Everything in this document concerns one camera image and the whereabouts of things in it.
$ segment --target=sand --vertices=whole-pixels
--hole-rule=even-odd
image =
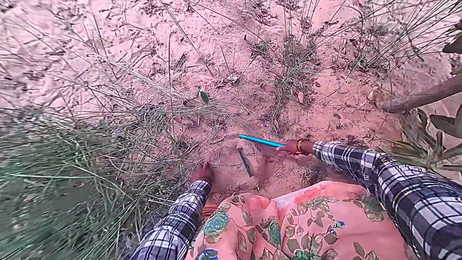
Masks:
[[[283,3],[174,0],[163,8],[155,0],[12,0],[1,13],[0,87],[5,95],[0,105],[43,104],[61,113],[73,111],[77,117],[91,111],[117,112],[130,100],[163,102],[168,110],[166,95],[172,92],[172,102],[184,102],[184,97],[193,99],[200,86],[217,106],[236,115],[217,117],[215,124],[187,115],[173,120],[177,136],[200,142],[188,160],[213,164],[213,199],[242,192],[275,198],[306,186],[302,180],[309,176],[309,167],[333,180],[338,174],[312,156],[286,155],[237,136],[275,142],[343,140],[370,148],[384,145],[383,139],[401,140],[398,115],[383,112],[378,103],[389,92],[412,94],[449,78],[450,57],[428,54],[391,73],[363,67],[350,73],[360,51],[358,27],[330,33],[358,20],[363,4],[291,0],[292,8],[288,1],[284,8]],[[291,94],[279,118],[263,120],[274,108],[275,81],[284,71],[284,40],[292,34],[306,46],[302,31],[308,27],[300,24],[308,11],[309,18],[314,13],[310,31],[324,28],[316,37],[316,74],[310,75],[311,84],[301,94]],[[267,51],[252,56],[252,48],[262,41]],[[101,69],[111,62],[146,80]],[[120,93],[128,101],[122,102]],[[424,110],[454,116],[460,97]],[[254,177],[248,176],[237,147],[245,151]]]

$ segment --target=blue rod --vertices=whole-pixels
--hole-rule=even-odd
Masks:
[[[251,142],[261,143],[261,144],[271,146],[271,147],[286,146],[285,144],[282,144],[282,143],[263,140],[263,139],[256,138],[256,137],[253,137],[253,136],[239,135],[239,138],[240,139],[245,139],[245,140],[248,140],[248,141],[251,141]]]

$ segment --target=plaid sleeve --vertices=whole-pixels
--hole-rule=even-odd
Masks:
[[[130,260],[184,259],[211,188],[204,180],[194,182],[146,234]]]
[[[420,259],[462,259],[462,186],[386,153],[318,141],[315,156],[349,173],[384,205]]]

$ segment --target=red bangle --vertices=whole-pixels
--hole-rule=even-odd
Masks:
[[[297,142],[297,153],[303,154],[302,145],[303,142],[307,141],[306,139],[300,139]]]
[[[210,186],[212,186],[212,181],[209,178],[200,178],[200,179],[197,179],[196,181],[198,181],[198,180],[203,180],[203,181],[207,182],[208,184],[210,184]]]

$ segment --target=metal tool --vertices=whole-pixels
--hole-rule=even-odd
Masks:
[[[244,157],[244,154],[243,154],[243,152],[242,152],[242,148],[237,148],[237,152],[238,152],[239,155],[241,156],[242,163],[244,163],[245,169],[247,170],[247,173],[249,174],[249,177],[254,176],[254,175],[252,174],[252,172],[250,171],[249,163],[247,162],[247,160],[246,160],[245,157]]]
[[[253,137],[253,136],[239,135],[239,138],[240,139],[245,139],[245,140],[248,140],[248,141],[251,141],[251,142],[261,143],[261,144],[271,146],[271,147],[286,146],[283,143],[272,142],[272,141],[260,139],[260,138],[257,138],[257,137]]]

